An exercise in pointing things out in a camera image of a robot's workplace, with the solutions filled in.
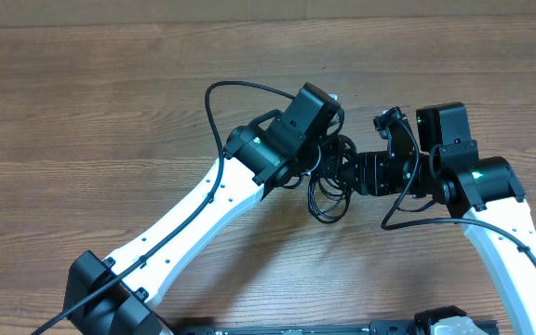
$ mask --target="white arm segment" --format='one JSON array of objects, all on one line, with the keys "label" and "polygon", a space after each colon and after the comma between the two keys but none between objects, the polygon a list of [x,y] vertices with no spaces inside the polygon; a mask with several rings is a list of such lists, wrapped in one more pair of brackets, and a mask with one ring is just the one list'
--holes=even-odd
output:
[{"label": "white arm segment", "polygon": [[[536,232],[529,204],[510,197],[488,202],[486,206],[486,210],[479,212],[471,208],[463,217],[503,229],[529,246],[536,257]],[[512,241],[489,229],[461,226],[488,268],[515,333],[536,334],[536,269],[527,255],[519,252]]]},{"label": "white arm segment", "polygon": [[[109,256],[115,260],[112,271],[118,275],[171,233],[202,203],[214,184],[219,168],[217,159],[206,177],[179,204],[140,236]],[[179,234],[158,250],[142,268],[124,279],[136,291],[144,288],[149,296],[146,304],[154,309],[168,291],[177,275],[202,248],[230,221],[252,209],[261,201],[264,186],[251,179],[254,173],[236,158],[224,160],[221,187],[202,212]]]}]

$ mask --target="wooden table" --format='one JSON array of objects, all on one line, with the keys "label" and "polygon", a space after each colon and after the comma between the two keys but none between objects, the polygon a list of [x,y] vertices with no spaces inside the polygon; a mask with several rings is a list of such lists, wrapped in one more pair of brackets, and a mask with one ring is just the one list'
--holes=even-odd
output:
[{"label": "wooden table", "polygon": [[[56,314],[67,271],[175,205],[211,165],[214,81],[340,95],[343,133],[382,150],[371,118],[462,101],[482,157],[502,155],[536,226],[536,17],[328,20],[0,30],[0,334]],[[212,98],[223,140],[285,108],[244,87]],[[171,322],[352,324],[456,304],[510,326],[479,256],[452,225],[384,232],[393,197],[354,196],[335,225],[305,187],[273,191],[185,269],[157,311]],[[409,200],[406,207],[419,205]],[[441,206],[393,222],[447,215]],[[74,334],[67,322],[52,334]]]}]

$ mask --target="black cable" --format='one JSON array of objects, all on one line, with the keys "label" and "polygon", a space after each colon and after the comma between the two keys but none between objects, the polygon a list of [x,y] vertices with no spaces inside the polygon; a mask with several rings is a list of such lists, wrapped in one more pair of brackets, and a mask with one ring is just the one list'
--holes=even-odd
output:
[{"label": "black cable", "polygon": [[324,187],[324,185],[322,185],[322,180],[324,178],[317,178],[317,186],[318,188],[320,189],[320,192],[328,199],[328,200],[334,200],[334,201],[337,201],[337,200],[340,200],[340,199],[343,199],[344,198],[344,190],[338,186],[338,185],[335,185],[333,183],[333,181],[330,181],[329,179],[325,179],[326,180],[326,183],[332,187],[333,189],[335,190],[338,190],[338,191],[341,191],[339,194],[334,194],[332,192],[330,192],[329,190],[326,189],[326,187]]},{"label": "black cable", "polygon": [[421,157],[419,155],[419,144],[417,144],[417,140],[415,140],[415,136],[413,133],[409,130],[407,125],[405,125],[402,120],[393,117],[392,118],[395,122],[397,122],[402,128],[405,129],[407,134],[409,134],[410,141],[413,142],[413,147],[415,149],[415,168],[413,169],[413,173],[410,174],[409,182],[407,182],[407,186],[405,186],[405,189],[402,191],[402,193],[398,196],[398,198],[395,200],[394,204],[386,214],[386,216],[382,220],[381,228],[384,230],[391,230],[390,226],[386,226],[386,223],[390,220],[392,215],[395,213],[395,211],[400,207],[400,203],[405,198],[405,195],[409,192],[410,186],[412,186],[413,182],[415,181],[415,177],[417,176],[417,172],[419,171],[419,164],[421,163]]},{"label": "black cable", "polygon": [[77,302],[74,306],[66,309],[65,311],[62,311],[61,313],[57,314],[55,317],[48,320],[43,326],[39,327],[37,330],[33,332],[33,335],[42,334],[47,329],[53,327],[56,323],[60,322],[63,318],[69,316],[71,313],[75,312],[78,308],[84,306],[86,303],[89,303],[93,299],[99,297],[102,293],[106,292],[109,288],[112,288],[113,286],[117,285],[119,282],[121,282],[126,276],[131,274],[134,270],[141,267],[142,265],[145,265],[146,260],[148,260],[150,257],[152,257],[160,248],[162,248],[168,241],[170,241],[173,237],[175,237],[178,233],[180,233],[191,221],[195,219],[195,217],[206,207],[207,204],[209,204],[212,199],[214,198],[214,194],[216,193],[217,189],[221,185],[221,179],[222,179],[222,171],[224,169],[224,155],[222,151],[222,142],[221,142],[221,135],[219,134],[218,129],[216,128],[216,123],[214,122],[214,117],[212,117],[212,110],[210,109],[210,93],[212,90],[216,87],[221,86],[245,86],[245,87],[254,87],[257,89],[262,89],[268,92],[272,92],[278,95],[281,95],[283,97],[289,98],[289,99],[295,99],[294,96],[288,94],[287,92],[283,92],[281,90],[272,88],[272,87],[266,87],[264,85],[255,84],[255,83],[249,83],[244,81],[221,81],[214,83],[210,85],[206,89],[206,93],[204,95],[204,106],[206,108],[206,114],[208,117],[208,122],[210,123],[210,128],[212,129],[212,135],[214,135],[214,141],[216,142],[217,149],[219,152],[219,170],[217,174],[217,179],[214,181],[214,185],[212,185],[212,188],[206,195],[206,198],[202,201],[202,203],[195,209],[195,211],[187,218],[185,221],[183,221],[175,230],[173,230],[170,234],[165,236],[160,242],[158,242],[154,247],[152,247],[150,250],[148,250],[144,255],[141,255],[133,264],[131,264],[126,270],[124,270],[121,274],[117,275],[115,278],[113,278],[111,281],[100,287],[99,289],[95,290],[94,292],[88,294],[84,299]]},{"label": "black cable", "polygon": [[[335,203],[330,208],[322,210],[318,207],[317,203],[315,202],[315,185],[319,184],[319,180],[320,178],[315,177],[315,176],[312,176],[312,178],[309,180],[309,184],[307,185],[307,208],[310,214],[314,216],[316,220],[325,224],[332,224],[342,219],[342,217],[348,211],[349,206],[351,204],[352,191],[345,190],[338,197],[333,197],[331,199],[326,194],[324,194],[326,198],[328,198],[329,200],[335,201]],[[334,210],[335,208],[337,208],[338,205],[342,202],[342,200],[344,200],[344,209],[342,210],[342,213],[336,216],[329,215],[328,213]]]},{"label": "black cable", "polygon": [[268,121],[270,120],[271,118],[274,118],[274,117],[277,117],[279,115],[282,115],[282,112],[280,112],[279,110],[273,110],[273,111],[270,111],[270,112],[266,112],[256,118],[254,118],[253,120],[251,120],[249,122],[250,125],[253,125],[253,126],[258,126],[260,123],[264,122],[264,121]]},{"label": "black cable", "polygon": [[172,326],[167,322],[167,320],[165,320],[165,318],[161,315],[159,315],[158,313],[154,312],[154,314],[156,315],[156,317],[158,317],[158,319],[160,320],[160,322],[163,323],[163,325],[165,325],[165,327],[169,328],[169,329],[172,329]]},{"label": "black cable", "polygon": [[297,181],[295,181],[295,183],[290,184],[290,185],[283,185],[283,188],[286,188],[286,189],[289,189],[289,190],[294,190],[294,189],[298,188],[303,182],[303,175],[301,174],[297,178],[298,179],[297,179]]},{"label": "black cable", "polygon": [[330,178],[325,178],[326,184],[328,184],[330,187],[340,190],[341,186],[338,184],[337,181],[332,181]]},{"label": "black cable", "polygon": [[462,223],[462,224],[470,224],[470,225],[489,229],[492,232],[497,233],[509,239],[514,244],[516,244],[518,251],[527,255],[530,262],[536,269],[536,257],[535,255],[532,254],[532,251],[530,251],[530,247],[522,243],[519,239],[514,237],[512,234],[507,233],[505,230],[500,229],[490,223],[486,223],[483,221],[471,220],[471,219],[436,218],[436,219],[423,219],[423,220],[415,220],[415,221],[397,223],[392,226],[388,226],[387,228],[388,230],[395,230],[395,229],[400,229],[400,228],[408,228],[408,227],[415,227],[415,226],[420,226],[420,225],[425,225],[425,224],[437,224],[437,223]]},{"label": "black cable", "polygon": [[419,212],[423,212],[425,211],[426,209],[430,208],[431,206],[437,204],[437,201],[435,200],[429,200],[428,202],[425,203],[425,205],[417,208],[417,209],[403,209],[403,208],[398,208],[398,210],[400,211],[404,211],[404,212],[410,212],[410,213],[419,213]]}]

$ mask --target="cable clip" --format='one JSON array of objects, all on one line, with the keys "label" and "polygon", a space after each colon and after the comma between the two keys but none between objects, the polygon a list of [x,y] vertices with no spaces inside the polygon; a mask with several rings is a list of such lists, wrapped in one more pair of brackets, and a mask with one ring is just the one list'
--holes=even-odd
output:
[{"label": "cable clip", "polygon": [[518,250],[518,252],[530,252],[530,247],[526,246],[526,247],[516,247],[516,249]]},{"label": "cable clip", "polygon": [[141,266],[140,268],[143,268],[144,266],[146,266],[146,261],[148,260],[148,257],[146,257],[146,255],[141,255],[139,258],[138,258],[138,261],[141,261]]}]

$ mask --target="robotic arm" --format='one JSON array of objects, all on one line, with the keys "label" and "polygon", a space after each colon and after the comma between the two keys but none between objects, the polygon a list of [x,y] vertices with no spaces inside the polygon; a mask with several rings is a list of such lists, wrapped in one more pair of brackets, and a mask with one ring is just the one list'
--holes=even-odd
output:
[{"label": "robotic arm", "polygon": [[[382,223],[384,229],[460,223],[488,268],[515,332],[536,334],[536,233],[529,205],[503,158],[479,160],[461,103],[417,111],[421,150],[427,154],[420,153],[397,107],[374,118],[376,130],[388,141],[387,151],[357,153],[352,141],[340,134],[344,110],[336,100],[309,83],[290,98],[294,99],[286,111],[271,111],[236,128],[224,146],[222,169],[219,157],[204,179],[155,225],[103,261],[86,251],[74,262],[64,310],[73,308],[69,319],[83,334],[172,334],[154,308],[177,275],[230,221],[275,187],[288,187],[292,178],[298,177],[295,186],[299,185],[306,174],[311,175],[308,208],[324,223],[344,215],[354,192],[400,194]],[[268,128],[260,127],[268,120]],[[328,191],[322,181],[339,192]],[[336,205],[344,201],[341,214],[317,206],[316,186]],[[181,223],[210,194],[208,204],[183,227]],[[431,194],[433,200],[418,210],[440,203],[452,219],[386,225],[405,194]],[[160,243],[166,236],[172,238]],[[143,259],[151,248],[155,252]],[[118,277],[120,281],[109,284]],[[426,334],[464,329],[448,320],[421,315],[415,321]]]}]

